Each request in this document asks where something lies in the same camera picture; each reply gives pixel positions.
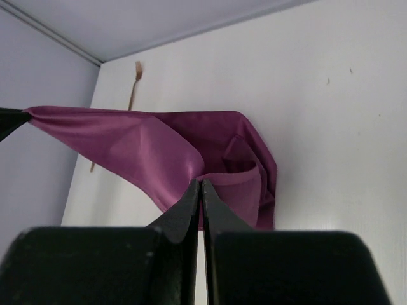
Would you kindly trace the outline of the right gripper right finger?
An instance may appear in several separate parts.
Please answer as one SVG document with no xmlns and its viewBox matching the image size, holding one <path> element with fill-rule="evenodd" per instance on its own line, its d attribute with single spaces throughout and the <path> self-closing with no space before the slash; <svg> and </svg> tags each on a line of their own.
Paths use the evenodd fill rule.
<svg viewBox="0 0 407 305">
<path fill-rule="evenodd" d="M 209 304 L 385 304 L 371 252 L 345 231 L 257 231 L 202 182 Z"/>
</svg>

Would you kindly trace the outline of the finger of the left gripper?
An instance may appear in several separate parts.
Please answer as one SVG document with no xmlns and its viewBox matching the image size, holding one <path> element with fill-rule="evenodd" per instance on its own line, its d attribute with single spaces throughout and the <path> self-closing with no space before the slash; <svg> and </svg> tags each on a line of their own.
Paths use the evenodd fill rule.
<svg viewBox="0 0 407 305">
<path fill-rule="evenodd" d="M 0 110 L 0 141 L 3 141 L 17 128 L 31 120 L 28 112 L 19 109 L 1 108 Z"/>
</svg>

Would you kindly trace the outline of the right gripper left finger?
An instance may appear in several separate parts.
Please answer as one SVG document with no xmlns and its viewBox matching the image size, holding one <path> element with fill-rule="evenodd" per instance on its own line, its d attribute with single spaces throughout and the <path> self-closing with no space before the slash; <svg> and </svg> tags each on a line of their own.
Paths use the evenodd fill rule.
<svg viewBox="0 0 407 305">
<path fill-rule="evenodd" d="M 2 304 L 193 304 L 200 184 L 146 227 L 37 227 L 1 263 Z"/>
</svg>

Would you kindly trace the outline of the purple satin napkin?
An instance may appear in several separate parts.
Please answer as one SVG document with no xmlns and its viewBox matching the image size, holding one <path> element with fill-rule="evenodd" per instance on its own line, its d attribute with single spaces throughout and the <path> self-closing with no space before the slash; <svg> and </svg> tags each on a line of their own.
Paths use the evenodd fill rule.
<svg viewBox="0 0 407 305">
<path fill-rule="evenodd" d="M 162 211 L 209 180 L 248 225 L 274 227 L 277 164 L 237 111 L 139 112 L 31 107 L 31 124 L 146 193 Z"/>
</svg>

